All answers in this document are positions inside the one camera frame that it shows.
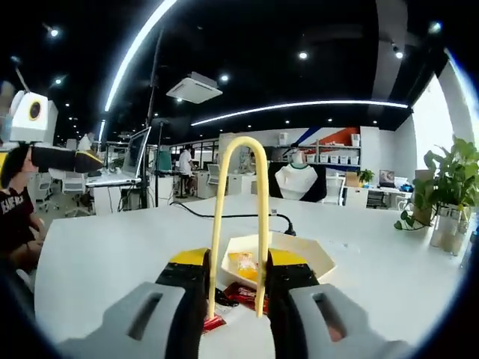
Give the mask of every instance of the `potted plant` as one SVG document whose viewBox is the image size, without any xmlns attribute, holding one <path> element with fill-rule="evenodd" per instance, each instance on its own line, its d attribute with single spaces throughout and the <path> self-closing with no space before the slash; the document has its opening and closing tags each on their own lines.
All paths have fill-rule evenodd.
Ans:
<svg viewBox="0 0 479 359">
<path fill-rule="evenodd" d="M 440 147 L 443 156 L 429 151 L 424 156 L 427 168 L 434 172 L 432 179 L 415 179 L 414 205 L 431 208 L 438 215 L 431 245 L 441 246 L 457 255 L 466 234 L 472 207 L 479 203 L 479 152 L 472 142 L 454 136 L 451 151 Z M 414 214 L 401 213 L 398 230 L 417 230 L 424 224 Z"/>
<path fill-rule="evenodd" d="M 364 187 L 364 185 L 373 180 L 374 172 L 372 170 L 365 169 L 363 171 L 358 171 L 358 176 L 361 187 Z"/>
</svg>

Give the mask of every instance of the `yellow plastic arch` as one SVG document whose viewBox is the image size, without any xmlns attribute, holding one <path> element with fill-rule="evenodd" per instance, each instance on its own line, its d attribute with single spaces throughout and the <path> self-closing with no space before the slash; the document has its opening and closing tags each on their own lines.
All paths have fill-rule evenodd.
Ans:
<svg viewBox="0 0 479 359">
<path fill-rule="evenodd" d="M 222 227 L 223 204 L 225 202 L 226 178 L 228 175 L 228 166 L 230 164 L 231 154 L 238 146 L 248 146 L 253 149 L 256 157 L 257 173 L 257 198 L 259 202 L 259 246 L 258 246 L 258 272 L 257 272 L 257 292 L 254 308 L 256 316 L 260 318 L 263 315 L 263 303 L 266 282 L 266 262 L 268 260 L 268 233 L 269 233 L 269 188 L 268 188 L 268 166 L 266 153 L 263 146 L 251 137 L 238 137 L 226 148 L 224 158 L 219 171 L 218 193 L 216 195 L 215 221 L 213 225 L 213 242 L 211 244 L 211 268 L 210 268 L 210 291 L 208 303 L 208 316 L 215 316 L 215 298 L 216 288 L 216 266 L 218 264 L 219 233 Z"/>
</svg>

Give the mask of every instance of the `stool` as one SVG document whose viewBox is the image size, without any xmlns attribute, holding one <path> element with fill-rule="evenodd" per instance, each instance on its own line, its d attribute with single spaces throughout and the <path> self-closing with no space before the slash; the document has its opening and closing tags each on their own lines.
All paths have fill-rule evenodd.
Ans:
<svg viewBox="0 0 479 359">
<path fill-rule="evenodd" d="M 180 195 L 177 196 L 177 198 L 183 199 L 188 197 L 183 193 L 184 183 L 187 180 L 189 180 L 189 176 L 187 174 L 180 175 Z"/>
</svg>

